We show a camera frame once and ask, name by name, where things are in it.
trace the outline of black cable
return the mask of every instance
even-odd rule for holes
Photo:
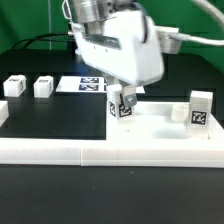
[[[48,33],[48,34],[42,34],[39,36],[34,37],[34,39],[42,39],[45,37],[54,37],[54,36],[68,36],[67,33]],[[30,44],[32,44],[35,40],[28,41],[24,46],[23,49],[26,49]]]
[[[35,41],[43,41],[43,42],[74,42],[74,40],[72,39],[68,39],[68,40],[52,40],[52,39],[40,39],[40,38],[30,38],[30,39],[24,39],[24,40],[21,40],[17,43],[15,43],[13,46],[12,46],[12,49],[15,49],[20,43],[22,42],[27,42],[27,41],[32,41],[35,42]]]

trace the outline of white block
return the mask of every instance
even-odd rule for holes
[[[0,101],[0,127],[3,125],[3,123],[8,117],[9,117],[8,102]]]
[[[48,98],[54,89],[54,79],[52,76],[40,76],[33,85],[34,97]]]
[[[187,122],[187,137],[208,139],[213,93],[192,91]]]
[[[120,120],[134,115],[134,107],[125,107],[122,102],[122,86],[120,84],[107,86],[107,101],[108,116]]]
[[[26,89],[26,77],[24,75],[12,75],[3,84],[4,95],[7,97],[19,97]]]

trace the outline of cable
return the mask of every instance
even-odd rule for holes
[[[20,43],[22,42],[27,42],[27,41],[32,41],[32,43],[34,41],[43,41],[43,42],[49,42],[49,41],[52,41],[52,42],[74,42],[74,40],[71,40],[71,39],[68,39],[68,40],[52,40],[52,39],[39,39],[39,38],[32,38],[32,39],[24,39],[24,40],[21,40],[17,43],[15,43],[12,47],[12,49],[15,49]]]
[[[48,34],[42,34],[39,36],[34,37],[34,39],[41,39],[45,37],[54,37],[54,36],[68,36],[67,33],[48,33]],[[23,49],[26,49],[30,44],[32,44],[35,40],[28,41],[24,46]]]
[[[214,5],[209,3],[206,0],[192,0],[196,5],[201,9],[207,12],[214,20],[216,20],[219,25],[224,29],[224,15],[219,11]],[[180,40],[180,41],[191,41],[200,44],[207,44],[213,46],[224,46],[224,40],[211,40],[207,38],[195,37],[187,34],[170,34],[171,39]]]

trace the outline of black table surface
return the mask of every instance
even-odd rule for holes
[[[219,71],[196,55],[164,56],[164,63],[163,80],[146,86],[139,100],[188,101],[192,89],[213,91],[213,114],[224,120]],[[0,80],[14,73],[31,81],[44,74],[56,80],[74,71],[99,74],[77,66],[63,51],[8,51],[0,55]],[[223,189],[223,169],[1,165],[0,223],[221,224]]]

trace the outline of black-and-white pattern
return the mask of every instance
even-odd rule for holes
[[[99,78],[90,78],[90,77],[81,78],[80,83],[99,83]]]
[[[79,86],[79,91],[98,91],[99,86],[98,85],[80,85]]]
[[[125,107],[124,104],[119,105],[119,115],[120,117],[127,117],[132,115],[132,108]]]
[[[116,117],[116,111],[115,111],[115,105],[111,102],[109,102],[109,106],[110,106],[110,113]]]
[[[192,111],[191,124],[206,125],[207,112]]]

